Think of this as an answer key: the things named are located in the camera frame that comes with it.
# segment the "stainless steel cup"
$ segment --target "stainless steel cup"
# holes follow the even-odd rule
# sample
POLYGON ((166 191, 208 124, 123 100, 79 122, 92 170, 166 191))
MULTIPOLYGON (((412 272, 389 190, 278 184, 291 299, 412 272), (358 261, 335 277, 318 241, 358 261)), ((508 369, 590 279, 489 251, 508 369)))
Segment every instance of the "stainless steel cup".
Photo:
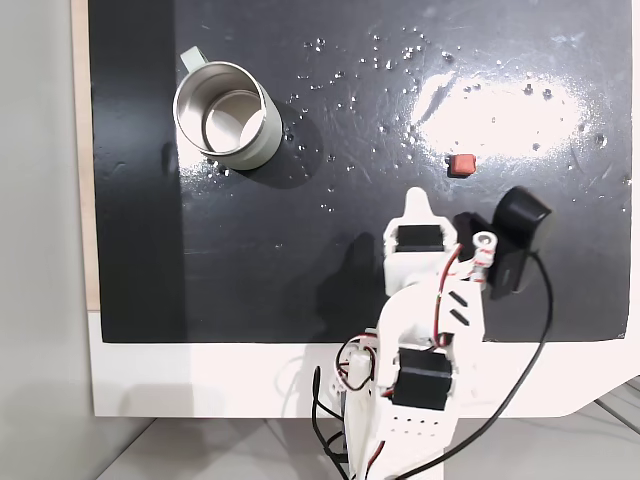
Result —
POLYGON ((282 120, 262 85, 238 65, 208 62, 198 47, 180 57, 190 73, 173 100, 178 130, 229 168, 266 163, 282 140, 282 120))

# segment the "red cube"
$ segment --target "red cube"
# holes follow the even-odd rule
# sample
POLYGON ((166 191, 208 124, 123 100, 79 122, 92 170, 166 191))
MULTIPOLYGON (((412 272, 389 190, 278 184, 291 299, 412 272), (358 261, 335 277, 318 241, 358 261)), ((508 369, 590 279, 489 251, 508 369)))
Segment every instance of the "red cube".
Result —
POLYGON ((476 156, 470 153, 453 155, 450 157, 449 167, 452 175, 468 177, 476 172, 476 156))

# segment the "water droplet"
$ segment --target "water droplet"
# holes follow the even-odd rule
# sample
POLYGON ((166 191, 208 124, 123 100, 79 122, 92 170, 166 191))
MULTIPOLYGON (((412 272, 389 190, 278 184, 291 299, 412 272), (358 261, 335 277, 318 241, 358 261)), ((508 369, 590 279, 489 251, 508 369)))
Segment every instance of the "water droplet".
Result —
POLYGON ((607 137, 606 137, 603 133, 598 133, 598 134, 596 135, 595 140, 596 140, 596 145, 597 145, 599 148, 604 148, 604 147, 606 147, 606 146, 607 146, 607 141, 608 141, 608 140, 607 140, 607 137))

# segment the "wooden edge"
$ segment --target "wooden edge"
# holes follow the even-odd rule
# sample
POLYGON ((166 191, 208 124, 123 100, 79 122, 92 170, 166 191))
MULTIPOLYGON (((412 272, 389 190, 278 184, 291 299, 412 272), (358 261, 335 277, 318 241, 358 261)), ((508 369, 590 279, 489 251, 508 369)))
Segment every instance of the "wooden edge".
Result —
POLYGON ((71 33, 85 294, 87 310, 98 312, 100 311, 100 280, 98 277, 98 236, 93 177, 88 0, 71 0, 71 33))

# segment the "mug handle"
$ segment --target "mug handle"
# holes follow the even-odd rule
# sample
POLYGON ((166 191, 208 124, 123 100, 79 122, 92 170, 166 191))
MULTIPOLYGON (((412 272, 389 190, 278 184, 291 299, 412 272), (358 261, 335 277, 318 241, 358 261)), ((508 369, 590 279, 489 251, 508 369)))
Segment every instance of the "mug handle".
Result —
POLYGON ((182 59, 182 63, 187 67, 189 73, 193 72, 197 68, 200 68, 205 63, 209 63, 204 54, 200 51, 198 47, 191 47, 186 52, 180 55, 182 59))

